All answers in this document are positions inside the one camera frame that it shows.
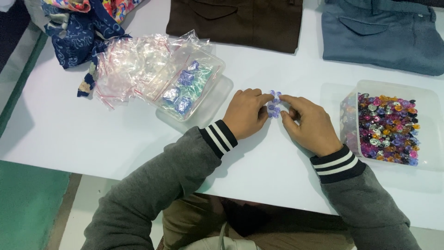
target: khaki pants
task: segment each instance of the khaki pants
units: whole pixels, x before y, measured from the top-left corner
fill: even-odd
[[[252,240],[262,250],[350,250],[354,247],[339,216],[264,206],[272,214],[269,223],[245,238],[227,225],[225,236]],[[197,240],[218,236],[225,221],[219,197],[196,193],[176,200],[163,211],[164,249],[177,250]]]

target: clear plastic box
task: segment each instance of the clear plastic box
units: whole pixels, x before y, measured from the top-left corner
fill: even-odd
[[[405,100],[416,100],[416,117],[421,125],[418,135],[415,136],[421,144],[418,151],[418,166],[414,168],[433,171],[444,171],[443,165],[443,127],[444,121],[438,95],[432,90],[421,89],[388,82],[361,80],[356,88],[340,104],[341,141],[345,143],[357,157],[364,157],[361,152],[358,125],[358,93],[368,93],[370,97],[385,95]],[[396,163],[378,161],[366,158],[381,164],[393,165]]]
[[[178,121],[188,120],[219,82],[225,63],[186,43],[146,86],[143,99]]]

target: hand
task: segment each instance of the hand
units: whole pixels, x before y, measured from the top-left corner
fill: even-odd
[[[325,110],[303,97],[281,95],[291,105],[289,113],[281,111],[282,123],[290,137],[304,148],[322,157],[342,149]]]
[[[267,102],[274,96],[262,94],[260,89],[238,90],[231,100],[222,121],[236,140],[245,139],[259,131],[268,119]]]

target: striped cuff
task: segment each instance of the striped cuff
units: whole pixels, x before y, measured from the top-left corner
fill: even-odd
[[[219,120],[204,129],[199,129],[199,131],[202,134],[203,139],[219,159],[238,145],[238,141],[233,133],[222,120]]]
[[[365,169],[365,164],[344,145],[344,147],[324,157],[311,157],[313,164],[321,183],[333,183],[356,177]]]

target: gray sweatshirt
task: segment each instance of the gray sweatshirt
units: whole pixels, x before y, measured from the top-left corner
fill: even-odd
[[[151,221],[174,200],[195,192],[237,141],[222,120],[193,127],[99,200],[82,250],[152,250]],[[410,221],[372,170],[344,146],[312,157],[321,186],[349,225],[359,250],[418,250]]]

